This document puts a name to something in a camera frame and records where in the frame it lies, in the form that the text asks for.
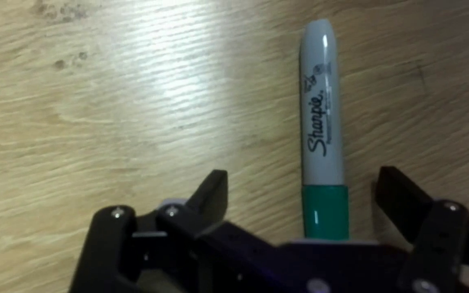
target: sharpie marker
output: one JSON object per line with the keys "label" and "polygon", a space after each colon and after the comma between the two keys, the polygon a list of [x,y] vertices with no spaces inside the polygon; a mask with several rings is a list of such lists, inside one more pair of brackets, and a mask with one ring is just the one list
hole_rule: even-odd
{"label": "sharpie marker", "polygon": [[301,42],[302,222],[306,237],[348,237],[337,45],[325,19],[306,25]]}

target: wood grain surface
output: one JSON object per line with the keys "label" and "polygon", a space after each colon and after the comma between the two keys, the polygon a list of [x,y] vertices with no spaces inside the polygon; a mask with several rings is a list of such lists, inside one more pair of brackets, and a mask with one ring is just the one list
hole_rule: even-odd
{"label": "wood grain surface", "polygon": [[229,219],[301,235],[297,45],[338,35],[351,237],[395,164],[469,206],[469,1],[0,0],[0,293],[66,291],[91,214],[229,170]]}

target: marker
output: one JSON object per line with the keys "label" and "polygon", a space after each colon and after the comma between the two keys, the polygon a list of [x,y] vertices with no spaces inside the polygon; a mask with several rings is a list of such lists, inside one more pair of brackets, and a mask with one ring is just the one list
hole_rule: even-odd
{"label": "marker", "polygon": [[302,224],[306,237],[348,237],[337,45],[330,22],[306,25],[301,42]]}

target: wooden table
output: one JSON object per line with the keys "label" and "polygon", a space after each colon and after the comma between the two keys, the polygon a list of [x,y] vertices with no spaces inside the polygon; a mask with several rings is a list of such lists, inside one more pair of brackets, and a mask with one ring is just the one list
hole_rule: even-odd
{"label": "wooden table", "polygon": [[0,293],[65,291],[91,214],[229,170],[229,219],[301,235],[297,43],[338,35],[351,237],[395,164],[469,206],[469,1],[1,0]]}

